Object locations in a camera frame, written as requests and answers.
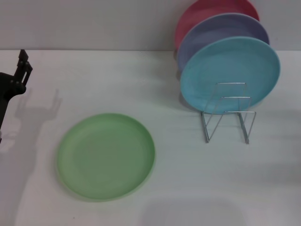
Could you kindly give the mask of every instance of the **white wall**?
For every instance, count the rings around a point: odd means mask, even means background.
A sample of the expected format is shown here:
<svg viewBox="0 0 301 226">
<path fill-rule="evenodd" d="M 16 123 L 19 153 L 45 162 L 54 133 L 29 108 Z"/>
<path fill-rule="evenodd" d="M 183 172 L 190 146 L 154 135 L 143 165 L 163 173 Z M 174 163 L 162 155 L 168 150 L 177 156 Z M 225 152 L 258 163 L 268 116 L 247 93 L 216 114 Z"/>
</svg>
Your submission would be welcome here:
<svg viewBox="0 0 301 226">
<path fill-rule="evenodd" d="M 0 0 L 0 49 L 172 50 L 194 0 Z M 251 0 L 277 50 L 301 49 L 300 0 Z"/>
</svg>

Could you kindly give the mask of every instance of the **table surface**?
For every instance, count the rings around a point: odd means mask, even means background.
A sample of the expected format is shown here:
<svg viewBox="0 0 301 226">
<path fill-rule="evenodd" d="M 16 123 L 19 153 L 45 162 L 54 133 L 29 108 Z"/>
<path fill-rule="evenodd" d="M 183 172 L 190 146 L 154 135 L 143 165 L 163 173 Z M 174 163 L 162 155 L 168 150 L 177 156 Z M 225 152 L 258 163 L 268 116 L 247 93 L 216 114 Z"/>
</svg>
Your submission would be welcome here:
<svg viewBox="0 0 301 226">
<path fill-rule="evenodd" d="M 300 225 L 301 52 L 278 52 L 281 77 L 254 108 L 250 145 L 234 115 L 205 143 L 199 113 L 180 96 L 172 52 L 27 53 L 28 89 L 10 101 L 1 128 L 0 225 Z M 0 51 L 0 71 L 13 74 L 17 57 Z M 57 180 L 56 147 L 75 123 L 108 112 L 145 125 L 157 159 L 136 192 L 87 202 Z"/>
</svg>

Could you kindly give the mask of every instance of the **dish rack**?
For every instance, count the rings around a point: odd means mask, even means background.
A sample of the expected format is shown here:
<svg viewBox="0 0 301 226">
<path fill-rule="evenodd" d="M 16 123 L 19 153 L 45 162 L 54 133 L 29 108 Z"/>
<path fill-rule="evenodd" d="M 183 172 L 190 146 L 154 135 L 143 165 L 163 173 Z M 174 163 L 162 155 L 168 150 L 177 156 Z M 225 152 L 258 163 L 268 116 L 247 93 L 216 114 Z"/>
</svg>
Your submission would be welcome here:
<svg viewBox="0 0 301 226">
<path fill-rule="evenodd" d="M 219 88 L 221 85 L 228 85 L 228 86 L 229 86 L 229 85 L 244 86 L 244 88 L 243 88 L 243 95 L 242 95 L 242 96 L 239 96 L 239 97 L 226 97 L 226 96 L 222 96 L 222 97 L 219 98 L 219 100 L 218 100 L 217 103 L 215 104 L 215 107 L 214 107 L 212 113 L 206 113 L 206 110 L 207 110 L 209 104 L 211 103 L 212 99 L 213 99 L 214 96 L 216 95 L 216 92 L 217 92 L 218 88 Z M 241 125 L 241 129 L 242 129 L 242 131 L 243 131 L 243 135 L 244 135 L 244 138 L 245 138 L 245 142 L 246 142 L 246 144 L 249 144 L 249 137 L 250 137 L 250 134 L 251 134 L 251 131 L 252 131 L 252 127 L 253 127 L 254 121 L 255 121 L 256 112 L 254 112 L 254 111 L 249 111 L 249 110 L 248 110 L 248 109 L 250 108 L 250 106 L 251 106 L 252 98 L 251 98 L 251 97 L 246 97 L 246 96 L 245 96 L 246 89 L 247 89 L 247 84 L 246 84 L 245 82 L 218 82 L 218 83 L 216 83 L 216 85 L 215 85 L 215 87 L 214 87 L 214 90 L 213 90 L 213 92 L 212 92 L 211 97 L 210 97 L 209 100 L 207 101 L 207 104 L 206 104 L 204 110 L 201 111 L 201 120 L 202 120 L 202 124 L 203 124 L 203 127 L 204 127 L 205 138 L 206 138 L 206 142 L 207 142 L 207 143 L 209 143 L 209 141 L 211 140 L 211 138 L 212 138 L 213 134 L 215 133 L 215 131 L 216 131 L 218 125 L 220 124 L 220 121 L 222 120 L 222 117 L 223 117 L 225 114 L 236 113 L 236 114 L 238 115 L 238 118 L 239 118 L 239 122 L 240 122 L 240 125 Z M 212 134 L 209 136 L 207 126 L 208 126 L 210 120 L 212 119 L 212 116 L 213 116 L 213 115 L 216 113 L 216 111 L 218 110 L 218 107 L 220 106 L 221 102 L 222 102 L 223 100 L 225 100 L 225 99 L 230 99 L 230 98 L 231 98 L 231 99 L 237 99 L 237 101 L 238 101 L 238 110 L 237 110 L 237 111 L 224 111 L 224 112 L 221 114 L 221 116 L 220 116 L 220 118 L 219 118 L 219 120 L 218 120 L 218 122 L 217 122 L 215 128 L 213 129 Z M 241 104 L 240 104 L 241 99 L 248 99 L 248 100 L 249 100 L 249 102 L 248 102 L 248 108 L 247 108 L 247 110 L 245 110 L 245 111 L 242 111 L 242 110 L 241 110 Z M 245 126 L 245 122 L 246 122 L 246 117 L 247 117 L 247 115 L 248 115 L 249 113 L 252 113 L 252 114 L 253 114 L 253 120 L 252 120 L 250 129 L 249 129 L 249 132 L 247 132 L 246 126 Z M 209 117 L 209 119 L 208 119 L 208 122 L 205 121 L 205 114 L 209 114 L 209 115 L 210 115 L 210 117 Z"/>
</svg>

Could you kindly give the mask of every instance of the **plate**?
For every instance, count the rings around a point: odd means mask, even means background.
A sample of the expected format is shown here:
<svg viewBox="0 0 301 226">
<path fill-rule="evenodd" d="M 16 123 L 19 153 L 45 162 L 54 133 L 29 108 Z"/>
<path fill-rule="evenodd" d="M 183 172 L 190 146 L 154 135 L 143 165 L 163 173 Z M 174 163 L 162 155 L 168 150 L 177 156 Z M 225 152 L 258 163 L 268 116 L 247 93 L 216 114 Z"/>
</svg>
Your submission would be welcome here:
<svg viewBox="0 0 301 226">
<path fill-rule="evenodd" d="M 179 70 L 183 71 L 190 58 L 203 47 L 232 36 L 253 37 L 269 44 L 267 32 L 253 17 L 239 13 L 213 16 L 194 26 L 185 36 L 177 55 Z"/>
<path fill-rule="evenodd" d="M 221 97 L 251 97 L 253 106 L 273 90 L 279 75 L 279 58 L 267 43 L 255 38 L 231 37 L 204 47 L 189 60 L 181 75 L 181 92 L 188 104 L 206 113 L 213 112 Z M 245 82 L 247 87 L 218 85 L 213 95 L 219 82 Z M 248 103 L 240 103 L 240 107 L 246 110 Z M 219 102 L 215 113 L 237 110 L 238 100 L 229 98 Z"/>
<path fill-rule="evenodd" d="M 259 20 L 254 6 L 247 0 L 198 0 L 181 16 L 175 31 L 175 47 L 179 48 L 185 35 L 198 23 L 223 13 L 242 13 Z"/>
<path fill-rule="evenodd" d="M 88 199 L 106 201 L 136 189 L 149 175 L 155 146 L 147 129 L 121 114 L 100 114 L 75 125 L 57 156 L 60 180 Z"/>
</svg>

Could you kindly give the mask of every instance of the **green plate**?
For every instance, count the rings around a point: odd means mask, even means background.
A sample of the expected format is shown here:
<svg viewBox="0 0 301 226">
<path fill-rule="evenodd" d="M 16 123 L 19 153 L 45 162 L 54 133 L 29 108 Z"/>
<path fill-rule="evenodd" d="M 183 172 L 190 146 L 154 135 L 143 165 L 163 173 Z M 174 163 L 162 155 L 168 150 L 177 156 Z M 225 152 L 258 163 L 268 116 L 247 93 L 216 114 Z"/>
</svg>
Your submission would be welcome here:
<svg viewBox="0 0 301 226">
<path fill-rule="evenodd" d="M 75 125 L 57 157 L 61 181 L 73 192 L 106 201 L 126 195 L 148 176 L 155 146 L 147 129 L 121 114 L 100 114 Z"/>
</svg>

